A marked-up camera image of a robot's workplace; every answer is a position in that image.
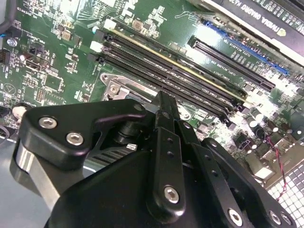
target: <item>ram slot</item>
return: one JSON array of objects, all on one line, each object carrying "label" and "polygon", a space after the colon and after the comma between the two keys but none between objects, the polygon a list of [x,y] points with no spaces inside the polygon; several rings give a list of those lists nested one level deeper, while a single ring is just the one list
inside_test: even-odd
[{"label": "ram slot", "polygon": [[132,63],[140,65],[147,71],[152,70],[156,74],[163,75],[163,77],[167,78],[172,83],[176,83],[177,85],[194,92],[196,95],[200,94],[200,96],[202,96],[212,105],[223,108],[225,111],[232,111],[232,103],[230,100],[227,100],[220,95],[214,94],[206,87],[203,87],[202,89],[197,88],[196,82],[193,81],[191,78],[184,78],[183,76],[174,73],[171,69],[167,68],[163,64],[155,63],[145,57],[141,58],[137,55],[134,55],[124,49],[115,46],[115,44],[111,44],[108,47],[110,48],[109,51],[111,53],[119,57],[123,57],[125,60],[129,60]]},{"label": "ram slot", "polygon": [[206,112],[208,112],[211,115],[214,115],[219,118],[219,120],[226,124],[226,126],[233,130],[236,125],[232,123],[228,116],[220,111],[215,109],[214,107],[202,103],[201,101],[198,101],[191,97],[187,91],[179,91],[174,85],[172,84],[166,84],[164,80],[160,80],[159,78],[155,77],[153,74],[149,74],[143,70],[141,70],[139,67],[132,66],[130,63],[123,61],[120,59],[120,57],[112,55],[112,54],[102,54],[99,57],[96,57],[96,61],[99,63],[107,63],[112,66],[114,66],[117,69],[122,70],[123,72],[127,73],[130,76],[144,79],[147,83],[149,83],[152,87],[156,88],[157,90],[162,90],[173,97],[175,97],[180,102],[187,102],[190,105],[194,105]]},{"label": "ram slot", "polygon": [[241,76],[245,80],[255,84],[256,86],[264,89],[267,92],[271,92],[273,88],[275,88],[275,84],[268,81],[266,78],[261,75],[255,73],[254,71],[245,68],[243,65],[238,63],[237,61],[229,58],[228,56],[218,52],[216,49],[210,47],[206,43],[194,38],[192,40],[192,48],[196,51],[202,53],[207,56],[214,62],[223,65],[224,67],[230,69],[236,75]]},{"label": "ram slot", "polygon": [[[117,31],[109,31],[109,33],[113,34],[113,36],[111,36],[111,39],[119,44],[120,46],[123,46],[123,47],[126,47],[126,48],[129,48],[129,49],[132,49],[132,50],[136,50],[137,52],[147,56],[147,57],[150,57],[152,58],[154,61],[157,61],[158,63],[163,63],[163,64],[166,64],[167,67],[169,68],[172,68],[172,64],[169,63],[169,62],[166,62],[163,58],[160,58],[156,55],[154,55],[152,52],[148,51],[148,50],[145,50],[141,47],[139,47],[138,45],[132,43],[132,42],[129,42],[128,40],[122,38],[120,35],[117,35]],[[136,33],[135,31],[133,31],[132,29],[132,33],[135,33],[137,36],[139,36],[140,38],[143,38],[143,39],[146,39],[147,42],[150,42],[151,41],[151,38],[148,38],[148,37],[145,37],[144,35],[140,34],[140,33]],[[172,50],[170,50],[169,48],[165,47],[164,45],[156,42],[156,41],[153,41],[152,42],[155,47],[158,47],[161,49],[161,52],[166,52],[167,54],[169,54],[171,57],[170,59],[175,61],[175,62],[183,62],[183,64],[185,62],[189,63],[189,65],[196,65],[197,68],[201,68],[201,70],[199,72],[197,72],[200,76],[206,78],[207,80],[203,81],[203,80],[200,80],[199,78],[197,78],[195,75],[193,74],[188,74],[190,75],[190,77],[192,78],[195,78],[197,81],[200,82],[200,84],[204,84],[205,86],[208,86],[210,89],[213,89],[214,92],[217,90],[220,90],[222,91],[223,93],[226,93],[226,94],[229,94],[230,96],[232,96],[231,94],[234,94],[232,97],[236,97],[236,98],[241,98],[241,100],[244,100],[243,98],[246,98],[247,97],[247,93],[245,91],[243,91],[242,89],[240,89],[239,87],[235,86],[234,84],[232,84],[231,82],[229,81],[224,81],[222,78],[220,78],[219,76],[217,76],[216,74],[208,71],[207,69],[202,69],[201,66],[197,65],[196,63],[194,63],[193,61],[189,60],[189,59],[186,59],[185,57],[181,56],[180,54],[177,54],[177,53],[174,53]],[[185,73],[185,71],[178,67],[178,66],[174,66],[175,70],[176,71],[179,71],[179,72],[183,72]],[[215,87],[214,85],[212,85],[212,83],[208,83],[207,81],[211,81],[211,82],[214,82],[214,81],[219,81],[220,85],[224,84],[225,86],[218,86],[218,87]]]}]

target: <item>motherboard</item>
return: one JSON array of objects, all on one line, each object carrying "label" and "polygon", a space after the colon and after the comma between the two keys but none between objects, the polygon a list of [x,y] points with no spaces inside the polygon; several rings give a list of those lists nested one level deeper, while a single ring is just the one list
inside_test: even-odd
[{"label": "motherboard", "polygon": [[193,1],[19,0],[2,46],[0,123],[13,140],[32,107],[145,104],[163,90],[200,140],[236,159],[269,167],[268,137],[282,154],[304,142],[303,67]]}]

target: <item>metal grille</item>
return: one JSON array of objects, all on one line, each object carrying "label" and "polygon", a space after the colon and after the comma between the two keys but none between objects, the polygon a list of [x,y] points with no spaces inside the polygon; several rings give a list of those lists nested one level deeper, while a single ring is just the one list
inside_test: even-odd
[{"label": "metal grille", "polygon": [[[291,214],[298,228],[304,228],[304,161],[286,175],[287,191],[279,203]],[[268,193],[277,199],[283,189],[283,180],[273,186]]]}]

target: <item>pcie slot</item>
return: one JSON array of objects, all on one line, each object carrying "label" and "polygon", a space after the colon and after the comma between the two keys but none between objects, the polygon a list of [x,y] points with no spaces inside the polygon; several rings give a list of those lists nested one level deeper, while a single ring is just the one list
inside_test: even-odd
[{"label": "pcie slot", "polygon": [[[204,69],[202,68],[201,66],[199,66],[198,64],[196,64],[195,62],[183,57],[182,55],[178,54],[178,53],[175,53],[173,52],[171,49],[167,48],[166,46],[158,43],[157,41],[149,38],[149,37],[146,37],[144,36],[143,34],[135,31],[134,29],[131,29],[129,27],[127,27],[126,25],[122,24],[121,22],[113,19],[117,24],[119,24],[119,27],[125,29],[126,31],[129,31],[131,32],[132,34],[134,34],[136,37],[139,37],[141,40],[143,41],[146,41],[147,43],[152,43],[155,47],[161,49],[162,52],[165,52],[165,53],[168,53],[170,54],[171,58],[176,61],[176,62],[187,62],[188,65],[193,65],[193,66],[196,66],[196,68],[200,68],[200,71],[199,71],[199,74],[202,75],[203,77],[211,80],[211,81],[214,81],[214,79],[218,80],[221,82],[221,84],[225,84],[225,89],[230,89],[232,91],[234,91],[235,94],[237,94],[237,96],[241,97],[241,98],[246,98],[247,97],[247,93],[245,91],[243,91],[242,89],[238,88],[237,86],[235,86],[234,84],[232,84],[231,82],[229,81],[226,81],[226,80],[223,80],[222,78],[220,78],[219,76],[217,76],[216,74],[214,74],[213,72],[211,71],[208,71],[207,69]],[[129,48],[132,48],[138,52],[143,52],[143,54],[149,56],[149,57],[154,57],[156,59],[154,59],[154,61],[160,61],[160,62],[163,62],[163,59],[160,59],[159,57],[153,55],[151,52],[147,51],[147,50],[144,50],[142,48],[139,48],[137,45],[131,43],[131,42],[128,42],[127,40],[124,40],[123,38],[119,37],[119,36],[113,36],[112,37],[113,40],[122,45],[122,46],[128,46]],[[181,71],[181,72],[184,72],[182,69],[179,69],[178,67],[176,67],[176,70],[177,71]]]},{"label": "pcie slot", "polygon": [[181,92],[174,88],[172,85],[165,84],[163,81],[158,80],[153,76],[153,74],[149,74],[145,71],[142,71],[140,68],[130,65],[127,62],[124,62],[119,57],[111,55],[111,54],[102,54],[95,59],[99,63],[108,63],[115,68],[121,69],[124,72],[128,72],[128,75],[144,79],[147,83],[151,84],[154,88],[158,90],[162,90],[174,97],[176,97],[179,101],[187,101],[189,104],[194,105],[211,115],[218,117],[222,123],[225,123],[229,129],[234,129],[235,124],[232,123],[227,115],[212,106],[207,105],[206,103],[202,103],[194,98],[192,98],[189,94]]},{"label": "pcie slot", "polygon": [[271,90],[275,88],[275,84],[273,84],[272,82],[269,82],[267,79],[265,79],[261,75],[258,75],[254,71],[245,68],[237,61],[218,52],[216,49],[208,46],[206,43],[199,41],[196,38],[194,38],[192,42],[194,42],[192,44],[192,48],[207,56],[216,63],[221,64],[224,67],[230,69],[230,71],[234,74],[243,77],[247,81],[255,84],[256,86],[259,86],[260,88],[268,92],[271,92]]},{"label": "pcie slot", "polygon": [[212,103],[212,105],[218,106],[220,108],[224,107],[225,110],[232,111],[230,106],[231,100],[227,100],[224,97],[221,97],[220,95],[218,96],[217,94],[213,94],[212,91],[208,90],[208,88],[206,87],[204,87],[204,89],[198,89],[197,87],[195,87],[196,82],[193,81],[191,78],[184,78],[183,76],[174,73],[172,70],[170,70],[163,64],[155,63],[146,58],[140,58],[130,52],[116,47],[114,44],[110,45],[110,52],[119,57],[123,57],[125,60],[132,61],[136,65],[140,65],[148,71],[152,70],[156,74],[161,74],[173,83],[176,83],[181,87],[191,90],[197,95],[200,94],[200,96],[204,97],[204,99],[208,100],[210,103]]},{"label": "pcie slot", "polygon": [[272,66],[273,68],[275,68],[276,70],[280,71],[281,73],[288,75],[289,72],[288,70],[285,70],[284,68],[281,68],[278,64],[274,64],[269,62],[265,57],[261,56],[260,54],[256,53],[255,51],[251,50],[249,47],[247,47],[246,45],[242,44],[241,42],[231,39],[228,35],[228,33],[226,33],[225,31],[219,29],[218,27],[214,26],[210,21],[204,21],[203,25],[207,26],[208,28],[216,31],[218,34],[220,34],[222,37],[224,37],[225,39],[229,40],[231,43],[237,45],[238,47],[242,48],[243,50],[245,50],[246,52],[248,52],[249,54],[253,55],[254,57],[256,57],[257,59],[267,63],[268,65]]}]

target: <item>green circuit board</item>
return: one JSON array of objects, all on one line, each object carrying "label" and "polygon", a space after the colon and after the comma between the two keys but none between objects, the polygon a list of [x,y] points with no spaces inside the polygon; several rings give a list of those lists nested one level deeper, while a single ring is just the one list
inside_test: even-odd
[{"label": "green circuit board", "polygon": [[[258,107],[277,124],[288,122],[292,108],[303,98],[298,93],[299,70],[282,66],[288,69],[289,75],[281,79],[278,70],[204,26],[201,22],[205,15],[186,0],[19,0],[14,27],[21,30],[22,35],[16,39],[16,47],[3,40],[11,56],[8,65],[0,65],[0,105],[12,108],[19,102],[36,107],[100,101],[106,88],[100,74],[125,75],[110,65],[87,59],[89,53],[96,53],[96,29],[104,29],[106,20],[110,19],[137,30],[244,89],[248,93],[249,108]],[[189,40],[193,36],[264,76],[275,83],[276,88],[271,93],[263,91],[239,75],[230,74],[191,48]],[[47,62],[40,71],[32,70],[20,60],[20,56],[36,44],[43,46],[43,61]],[[217,140],[226,149],[231,148],[233,135],[240,131],[254,137],[243,116],[231,117],[237,128],[229,131],[218,118],[204,110],[191,105],[185,108],[191,115],[188,120],[191,125],[197,128],[200,123],[206,124],[206,132],[200,137],[219,134]],[[0,121],[14,129],[19,127],[11,114]]]}]

